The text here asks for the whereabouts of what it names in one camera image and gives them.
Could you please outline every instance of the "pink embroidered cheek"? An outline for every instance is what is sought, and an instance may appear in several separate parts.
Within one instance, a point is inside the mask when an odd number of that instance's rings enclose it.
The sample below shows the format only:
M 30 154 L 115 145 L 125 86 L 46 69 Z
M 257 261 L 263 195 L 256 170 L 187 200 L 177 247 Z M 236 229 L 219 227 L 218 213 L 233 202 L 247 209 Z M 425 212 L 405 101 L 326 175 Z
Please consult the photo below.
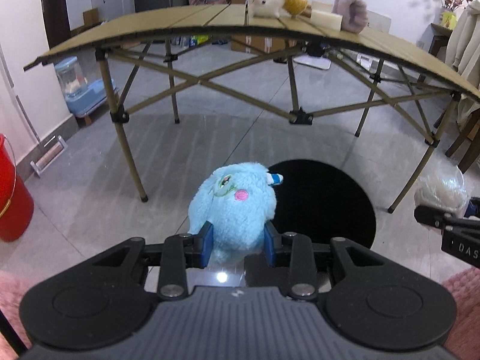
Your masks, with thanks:
M 248 192 L 246 190 L 238 190 L 235 192 L 235 200 L 240 200 L 241 202 L 248 199 Z

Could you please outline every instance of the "black circular mat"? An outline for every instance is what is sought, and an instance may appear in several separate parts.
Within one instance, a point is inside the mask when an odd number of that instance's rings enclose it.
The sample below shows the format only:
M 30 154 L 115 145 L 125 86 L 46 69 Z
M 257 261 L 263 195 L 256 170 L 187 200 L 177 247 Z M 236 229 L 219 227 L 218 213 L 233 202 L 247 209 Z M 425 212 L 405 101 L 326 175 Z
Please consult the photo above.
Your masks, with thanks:
M 345 172 L 314 160 L 289 160 L 270 167 L 283 176 L 274 187 L 277 208 L 272 222 L 279 233 L 294 231 L 312 242 L 345 237 L 370 248 L 375 211 L 365 191 Z

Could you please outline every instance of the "purple plush toy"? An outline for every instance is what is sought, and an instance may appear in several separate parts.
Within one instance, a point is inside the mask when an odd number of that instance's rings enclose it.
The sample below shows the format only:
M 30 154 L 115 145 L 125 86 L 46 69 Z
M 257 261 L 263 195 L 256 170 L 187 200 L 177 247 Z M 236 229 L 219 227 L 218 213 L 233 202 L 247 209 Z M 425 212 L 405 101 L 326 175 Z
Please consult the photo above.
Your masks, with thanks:
M 360 33 L 367 24 L 367 4 L 363 0 L 335 0 L 332 13 L 342 15 L 342 30 Z

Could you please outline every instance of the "flower vase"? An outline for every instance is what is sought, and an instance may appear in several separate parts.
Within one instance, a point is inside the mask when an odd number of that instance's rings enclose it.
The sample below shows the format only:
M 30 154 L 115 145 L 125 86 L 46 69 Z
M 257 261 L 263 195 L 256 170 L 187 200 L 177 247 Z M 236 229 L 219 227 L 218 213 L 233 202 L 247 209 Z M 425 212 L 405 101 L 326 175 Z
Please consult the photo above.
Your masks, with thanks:
M 440 25 L 453 30 L 457 25 L 457 15 L 451 9 L 443 9 L 440 13 Z

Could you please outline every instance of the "beige jacket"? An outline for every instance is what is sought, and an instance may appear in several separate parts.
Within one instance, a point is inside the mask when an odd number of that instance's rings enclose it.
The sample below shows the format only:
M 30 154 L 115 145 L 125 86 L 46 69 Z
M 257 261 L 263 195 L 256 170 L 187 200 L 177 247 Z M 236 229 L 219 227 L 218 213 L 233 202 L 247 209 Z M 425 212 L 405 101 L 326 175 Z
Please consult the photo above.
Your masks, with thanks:
M 480 85 L 480 1 L 472 1 L 458 19 L 448 41 L 445 63 L 475 87 Z M 462 124 L 480 104 L 463 98 L 458 104 L 457 123 Z

